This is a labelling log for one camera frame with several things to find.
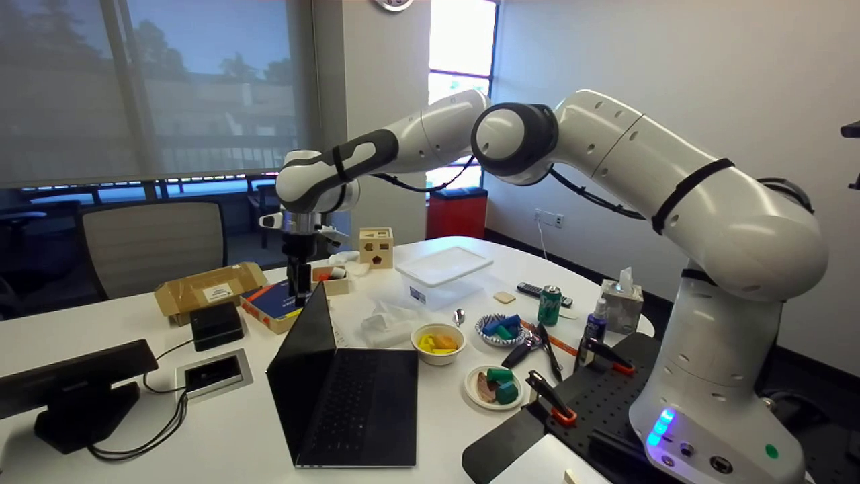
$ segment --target white table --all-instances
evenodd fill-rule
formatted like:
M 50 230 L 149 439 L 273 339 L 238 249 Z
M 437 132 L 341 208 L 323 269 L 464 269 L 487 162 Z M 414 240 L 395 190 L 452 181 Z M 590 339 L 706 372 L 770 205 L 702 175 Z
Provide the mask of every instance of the white table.
M 27 411 L 0 419 L 0 481 L 470 481 L 460 466 L 462 448 L 509 416 L 507 411 L 474 408 L 462 397 L 462 380 L 470 369 L 480 364 L 499 364 L 504 357 L 504 349 L 493 349 L 479 339 L 474 323 L 493 313 L 522 315 L 524 319 L 534 319 L 538 315 L 534 299 L 517 296 L 513 303 L 499 303 L 492 296 L 496 290 L 516 294 L 516 282 L 558 284 L 565 296 L 571 296 L 571 308 L 562 308 L 554 333 L 574 347 L 582 319 L 598 299 L 598 287 L 551 261 L 466 237 L 399 244 L 395 248 L 395 261 L 429 255 L 444 248 L 466 248 L 492 259 L 492 265 L 474 274 L 480 279 L 480 290 L 456 300 L 456 307 L 464 308 L 464 353 L 445 369 L 419 365 L 419 459 L 414 467 L 293 467 L 265 381 L 265 369 L 278 349 L 282 335 L 246 319 L 246 335 L 241 341 L 206 353 L 192 353 L 187 343 L 157 364 L 161 369 L 149 381 L 165 388 L 175 384 L 178 369 L 243 347 L 253 384 L 190 400 L 184 425 L 149 455 L 121 466 L 96 462 L 87 452 L 58 455 L 31 436 L 38 411 Z M 282 279 L 284 272 L 273 269 L 265 278 L 273 282 Z M 452 319 L 454 313 L 454 307 L 427 308 L 410 300 L 399 272 L 376 269 L 354 278 L 352 294 L 329 296 L 339 343 L 364 347 L 358 335 L 358 323 L 372 315 L 376 300 L 414 315 L 409 325 Z M 640 333 L 653 333 L 653 325 L 645 318 L 640 319 Z M 168 327 L 149 294 L 8 319 L 0 323 L 0 377 L 132 339 L 147 339 L 157 354 L 171 343 L 187 341 L 190 327 Z M 565 374 L 569 374 L 571 357 L 558 349 L 556 354 Z M 548 377 L 544 353 L 532 353 L 522 365 L 516 365 L 516 374 L 524 377 L 528 369 Z M 175 397 L 141 392 L 139 404 L 98 447 L 139 447 L 168 419 L 171 407 Z

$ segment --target wall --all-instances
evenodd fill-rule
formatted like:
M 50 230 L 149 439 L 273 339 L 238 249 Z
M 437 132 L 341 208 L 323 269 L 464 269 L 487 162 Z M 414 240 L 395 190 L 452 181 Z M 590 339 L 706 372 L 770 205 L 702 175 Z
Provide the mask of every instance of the wall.
M 344 142 L 427 104 L 429 2 L 388 17 L 370 0 L 317 0 L 315 61 L 323 146 Z M 421 186 L 423 175 L 399 178 Z M 421 193 L 359 181 L 359 202 L 339 228 L 393 226 L 398 241 L 423 240 Z
M 503 0 L 493 101 L 556 104 L 574 89 L 612 93 L 749 175 L 805 189 L 828 237 L 825 279 L 786 300 L 778 343 L 860 377 L 860 2 L 852 0 Z M 680 249 L 648 224 L 620 220 L 544 181 L 487 181 L 488 228 L 539 244 L 534 208 L 565 214 L 548 253 L 675 296 Z

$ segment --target laptop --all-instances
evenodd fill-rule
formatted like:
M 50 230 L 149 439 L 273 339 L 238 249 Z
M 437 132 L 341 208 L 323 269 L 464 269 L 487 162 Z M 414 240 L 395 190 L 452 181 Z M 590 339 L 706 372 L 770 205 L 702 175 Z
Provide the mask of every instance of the laptop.
M 317 284 L 270 360 L 293 466 L 414 466 L 415 353 L 336 347 Z

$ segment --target container lid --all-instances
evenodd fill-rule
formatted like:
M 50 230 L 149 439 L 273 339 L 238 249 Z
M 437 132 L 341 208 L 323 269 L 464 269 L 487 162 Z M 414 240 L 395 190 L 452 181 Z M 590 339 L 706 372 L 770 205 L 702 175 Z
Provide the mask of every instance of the container lid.
M 464 248 L 445 248 L 423 259 L 403 261 L 398 263 L 398 272 L 403 272 L 406 278 L 421 284 L 444 284 L 449 279 L 479 272 L 488 263 L 492 263 L 488 259 L 470 253 Z

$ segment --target monitor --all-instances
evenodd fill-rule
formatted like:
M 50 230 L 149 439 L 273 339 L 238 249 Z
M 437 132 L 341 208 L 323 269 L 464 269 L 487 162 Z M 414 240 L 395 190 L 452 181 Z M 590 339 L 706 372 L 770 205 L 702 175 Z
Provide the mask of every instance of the monitor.
M 0 377 L 0 419 L 40 408 L 34 436 L 62 455 L 96 444 L 137 404 L 137 381 L 157 369 L 144 339 Z

